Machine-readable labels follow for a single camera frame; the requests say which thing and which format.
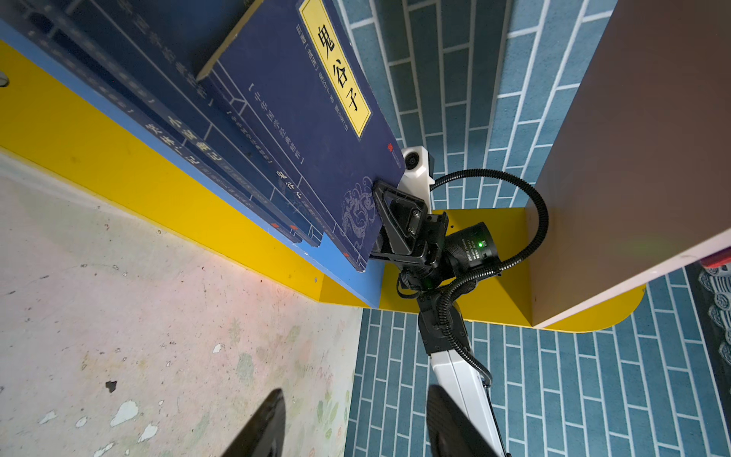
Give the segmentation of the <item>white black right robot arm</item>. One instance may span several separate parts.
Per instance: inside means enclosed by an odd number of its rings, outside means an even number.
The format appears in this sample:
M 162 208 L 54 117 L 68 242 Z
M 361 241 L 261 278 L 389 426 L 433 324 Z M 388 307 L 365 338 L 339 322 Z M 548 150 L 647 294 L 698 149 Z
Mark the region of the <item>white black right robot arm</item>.
M 472 350 L 457 298 L 495 276 L 496 245 L 480 222 L 450 233 L 447 214 L 386 182 L 372 192 L 383 226 L 371 257 L 397 267 L 397 293 L 416 300 L 418 326 L 437 382 L 428 389 L 426 427 L 435 456 L 506 456 L 489 397 L 490 371 Z

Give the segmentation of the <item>floral table mat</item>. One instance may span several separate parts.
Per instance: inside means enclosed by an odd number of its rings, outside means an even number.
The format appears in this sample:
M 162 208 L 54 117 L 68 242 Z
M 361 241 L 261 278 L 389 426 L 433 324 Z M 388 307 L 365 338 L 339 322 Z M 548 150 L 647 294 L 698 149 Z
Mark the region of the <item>floral table mat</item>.
M 361 321 L 1 160 L 5 456 L 218 456 L 275 388 L 341 456 Z

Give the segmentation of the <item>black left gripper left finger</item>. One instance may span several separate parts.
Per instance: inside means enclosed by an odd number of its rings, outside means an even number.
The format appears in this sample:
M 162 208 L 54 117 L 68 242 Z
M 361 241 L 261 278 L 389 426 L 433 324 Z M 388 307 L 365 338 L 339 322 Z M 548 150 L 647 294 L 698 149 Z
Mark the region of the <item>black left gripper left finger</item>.
M 280 457 L 286 433 L 286 402 L 281 388 L 272 390 L 223 457 Z

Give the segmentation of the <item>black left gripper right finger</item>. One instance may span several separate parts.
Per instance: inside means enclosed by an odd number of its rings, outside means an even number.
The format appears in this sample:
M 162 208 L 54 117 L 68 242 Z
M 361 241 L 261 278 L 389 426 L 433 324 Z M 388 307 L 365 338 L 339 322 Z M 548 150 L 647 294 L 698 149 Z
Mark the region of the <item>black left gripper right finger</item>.
M 433 457 L 497 457 L 477 428 L 439 385 L 428 390 L 426 424 Z

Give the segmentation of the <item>yellow pink blue bookshelf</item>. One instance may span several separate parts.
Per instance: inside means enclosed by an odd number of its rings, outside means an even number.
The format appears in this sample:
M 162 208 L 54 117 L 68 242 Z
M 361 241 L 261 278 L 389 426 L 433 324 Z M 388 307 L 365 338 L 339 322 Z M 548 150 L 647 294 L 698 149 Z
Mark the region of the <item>yellow pink blue bookshelf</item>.
M 412 312 L 394 267 L 358 272 L 227 183 L 62 11 L 1 5 L 1 146 L 323 303 Z M 532 183 L 550 227 L 459 299 L 470 320 L 587 331 L 644 283 L 730 244 L 726 1 L 329 1 L 399 147 L 439 175 Z

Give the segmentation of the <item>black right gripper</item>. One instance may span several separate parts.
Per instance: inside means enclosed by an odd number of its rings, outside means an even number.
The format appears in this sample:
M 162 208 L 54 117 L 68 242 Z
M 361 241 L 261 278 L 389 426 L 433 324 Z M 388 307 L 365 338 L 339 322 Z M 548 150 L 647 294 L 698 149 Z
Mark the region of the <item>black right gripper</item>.
M 371 260 L 398 269 L 397 291 L 432 291 L 448 278 L 446 213 L 428 214 L 426 201 L 377 181 L 372 195 L 383 224 Z

